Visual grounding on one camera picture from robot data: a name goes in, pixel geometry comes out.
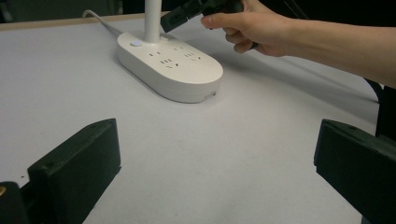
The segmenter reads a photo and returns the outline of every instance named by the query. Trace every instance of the white power strip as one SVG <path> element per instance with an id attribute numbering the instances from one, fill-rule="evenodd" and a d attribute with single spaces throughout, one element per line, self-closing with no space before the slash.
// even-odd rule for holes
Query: white power strip
<path id="1" fill-rule="evenodd" d="M 177 102 L 199 103 L 216 94 L 221 65 L 198 49 L 161 34 L 155 43 L 144 32 L 118 38 L 120 63 L 160 95 Z"/>

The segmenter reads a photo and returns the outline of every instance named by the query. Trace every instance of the electrical outlet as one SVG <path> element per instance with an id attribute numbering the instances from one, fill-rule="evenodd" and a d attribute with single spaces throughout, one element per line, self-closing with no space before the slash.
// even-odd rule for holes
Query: electrical outlet
<path id="1" fill-rule="evenodd" d="M 144 39 L 143 32 L 120 35 L 117 54 L 148 86 L 182 103 L 199 103 L 216 93 L 223 70 L 215 59 L 168 34 L 157 43 Z"/>

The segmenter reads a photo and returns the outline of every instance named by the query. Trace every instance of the white cable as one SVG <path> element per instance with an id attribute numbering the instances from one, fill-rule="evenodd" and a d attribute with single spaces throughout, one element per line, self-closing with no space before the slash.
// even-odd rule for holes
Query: white cable
<path id="1" fill-rule="evenodd" d="M 118 28 L 108 24 L 106 21 L 104 21 L 100 16 L 98 16 L 96 13 L 94 13 L 91 10 L 85 10 L 82 13 L 82 18 L 86 18 L 87 15 L 92 15 L 94 16 L 96 19 L 99 20 L 99 22 L 101 22 L 107 29 L 112 30 L 113 32 L 117 33 L 118 35 L 121 35 L 122 33 L 124 33 L 122 30 L 119 30 Z"/>

